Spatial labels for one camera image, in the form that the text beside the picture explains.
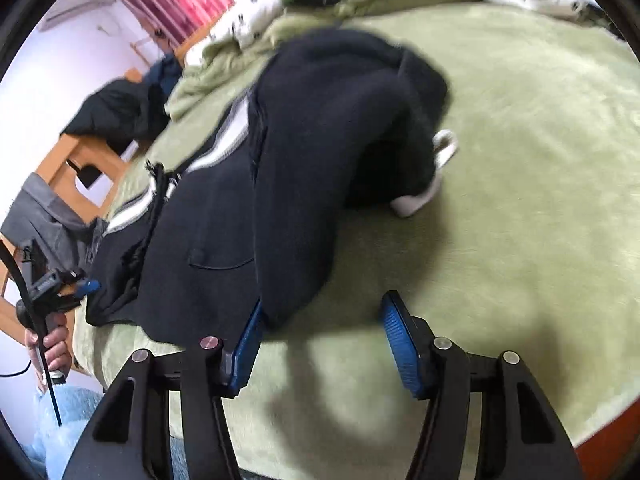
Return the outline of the person's left hand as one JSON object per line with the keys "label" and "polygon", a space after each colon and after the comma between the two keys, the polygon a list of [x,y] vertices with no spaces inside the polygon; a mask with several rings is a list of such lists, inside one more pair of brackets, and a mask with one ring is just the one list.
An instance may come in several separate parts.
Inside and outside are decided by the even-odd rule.
{"label": "person's left hand", "polygon": [[49,372],[60,372],[65,377],[72,366],[72,354],[67,345],[67,337],[70,334],[67,326],[67,318],[64,313],[52,313],[48,317],[52,330],[43,339],[44,357],[39,357],[39,339],[32,330],[24,330],[24,344],[32,361],[37,377],[37,388],[40,392],[46,392],[46,378],[44,378],[43,366],[47,365]]}

